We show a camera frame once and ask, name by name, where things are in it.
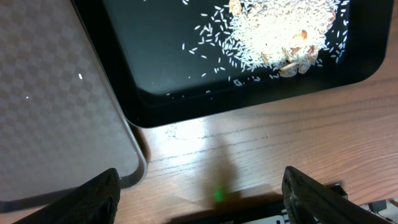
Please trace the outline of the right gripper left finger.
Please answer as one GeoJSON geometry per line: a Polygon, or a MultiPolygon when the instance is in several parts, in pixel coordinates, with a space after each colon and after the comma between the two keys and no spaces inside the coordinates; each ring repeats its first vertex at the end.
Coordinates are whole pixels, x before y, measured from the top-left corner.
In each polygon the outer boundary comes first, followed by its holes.
{"type": "Polygon", "coordinates": [[[110,168],[68,195],[16,221],[17,224],[113,224],[120,201],[120,178],[110,168]]]}

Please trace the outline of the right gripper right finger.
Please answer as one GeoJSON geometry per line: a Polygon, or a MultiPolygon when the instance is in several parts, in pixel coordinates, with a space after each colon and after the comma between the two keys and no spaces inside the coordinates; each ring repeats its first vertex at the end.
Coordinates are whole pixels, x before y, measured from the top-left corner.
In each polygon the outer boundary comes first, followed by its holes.
{"type": "Polygon", "coordinates": [[[282,180],[291,223],[377,224],[389,222],[355,205],[298,169],[287,166],[282,180]]]}

